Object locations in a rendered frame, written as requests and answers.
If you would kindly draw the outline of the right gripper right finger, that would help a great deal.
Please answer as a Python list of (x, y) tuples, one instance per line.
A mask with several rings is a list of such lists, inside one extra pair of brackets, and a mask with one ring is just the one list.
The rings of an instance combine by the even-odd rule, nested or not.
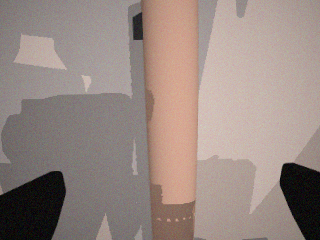
[(284, 163), (280, 187), (305, 240), (320, 240), (320, 172)]

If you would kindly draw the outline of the long tan rail with center flange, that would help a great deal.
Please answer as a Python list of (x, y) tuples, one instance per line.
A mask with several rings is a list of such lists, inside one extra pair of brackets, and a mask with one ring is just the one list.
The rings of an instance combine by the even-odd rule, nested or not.
[(141, 0), (152, 240), (194, 240), (198, 0)]

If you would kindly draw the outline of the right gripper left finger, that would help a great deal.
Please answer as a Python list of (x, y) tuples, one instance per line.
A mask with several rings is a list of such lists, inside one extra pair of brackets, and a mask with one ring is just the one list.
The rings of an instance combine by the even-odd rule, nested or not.
[(65, 195), (61, 171), (0, 195), (0, 240), (51, 240)]

